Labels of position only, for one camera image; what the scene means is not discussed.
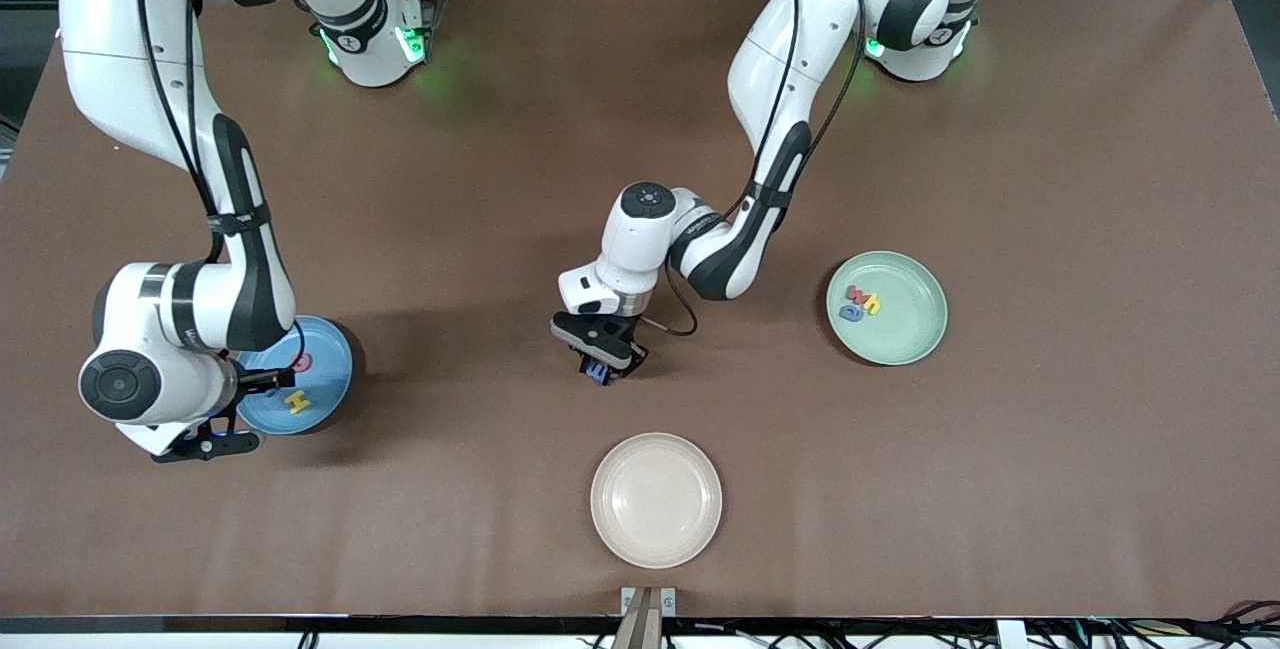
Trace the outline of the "beige plate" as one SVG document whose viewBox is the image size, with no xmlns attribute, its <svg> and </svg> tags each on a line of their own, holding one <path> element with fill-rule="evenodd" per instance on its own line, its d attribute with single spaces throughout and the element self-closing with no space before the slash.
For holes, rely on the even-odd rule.
<svg viewBox="0 0 1280 649">
<path fill-rule="evenodd" d="M 724 492 L 710 458 L 669 431 L 644 431 L 611 448 L 591 480 L 598 536 L 623 562 L 672 570 L 710 545 Z"/>
</svg>

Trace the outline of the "blue plate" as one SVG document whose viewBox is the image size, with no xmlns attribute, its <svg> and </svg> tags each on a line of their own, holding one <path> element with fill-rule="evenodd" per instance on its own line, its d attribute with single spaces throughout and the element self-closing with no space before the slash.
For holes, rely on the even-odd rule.
<svg viewBox="0 0 1280 649">
<path fill-rule="evenodd" d="M 239 399 L 241 419 L 269 435 L 298 435 L 326 422 L 339 408 L 355 375 L 355 356 L 339 326 L 311 315 L 294 317 L 294 326 L 268 349 L 246 349 L 236 357 L 241 367 L 291 367 L 294 357 L 308 352 L 308 371 L 294 374 L 294 387 L 248 394 Z M 287 411 L 284 398 L 306 390 L 311 406 L 300 415 Z"/>
</svg>

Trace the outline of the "green plate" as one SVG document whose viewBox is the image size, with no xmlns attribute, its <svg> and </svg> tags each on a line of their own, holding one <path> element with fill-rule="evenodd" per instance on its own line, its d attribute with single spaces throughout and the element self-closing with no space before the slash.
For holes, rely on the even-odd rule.
<svg viewBox="0 0 1280 649">
<path fill-rule="evenodd" d="M 881 308 L 859 323 L 838 316 L 847 285 L 878 294 Z M 948 302 L 933 271 L 905 253 L 856 253 L 833 271 L 824 298 L 828 324 L 846 349 L 882 366 L 902 366 L 925 358 L 942 342 Z"/>
</svg>

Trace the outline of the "brown table cover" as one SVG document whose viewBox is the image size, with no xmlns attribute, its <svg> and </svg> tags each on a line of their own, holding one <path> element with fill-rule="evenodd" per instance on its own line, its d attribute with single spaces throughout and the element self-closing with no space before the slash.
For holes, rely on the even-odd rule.
<svg viewBox="0 0 1280 649">
<path fill-rule="evenodd" d="M 0 180 L 0 614 L 1222 614 L 1280 598 L 1280 125 L 1230 3 L 983 0 L 963 56 L 854 84 L 751 289 L 602 388 L 549 334 L 632 180 L 731 204 L 726 92 L 768 0 L 451 0 L 362 90 L 289 1 L 202 17 L 300 308 L 364 371 L 324 431 L 155 465 L 88 412 L 124 262 L 207 252 L 183 172 L 111 142 L 50 58 Z M 856 253 L 948 302 L 874 365 L 824 307 Z M 723 513 L 672 570 L 590 513 L 669 431 Z"/>
</svg>

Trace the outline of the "metal bracket with post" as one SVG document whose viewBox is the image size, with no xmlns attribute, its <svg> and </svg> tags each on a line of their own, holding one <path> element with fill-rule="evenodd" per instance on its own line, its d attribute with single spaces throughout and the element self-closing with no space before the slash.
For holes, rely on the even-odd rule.
<svg viewBox="0 0 1280 649">
<path fill-rule="evenodd" d="M 664 622 L 677 614 L 675 588 L 622 588 L 621 620 L 608 649 L 672 649 Z"/>
</svg>

